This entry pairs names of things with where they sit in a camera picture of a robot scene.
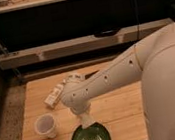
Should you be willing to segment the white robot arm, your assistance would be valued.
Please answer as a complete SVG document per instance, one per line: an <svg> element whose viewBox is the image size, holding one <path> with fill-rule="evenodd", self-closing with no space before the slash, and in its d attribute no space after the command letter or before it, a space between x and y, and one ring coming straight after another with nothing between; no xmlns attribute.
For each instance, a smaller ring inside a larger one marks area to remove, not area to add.
<svg viewBox="0 0 175 140"><path fill-rule="evenodd" d="M72 73L66 78L61 101L87 128L93 124L90 100L101 94L142 81L152 83L160 73L175 70L175 23L164 26L132 45L104 69L85 78Z"/></svg>

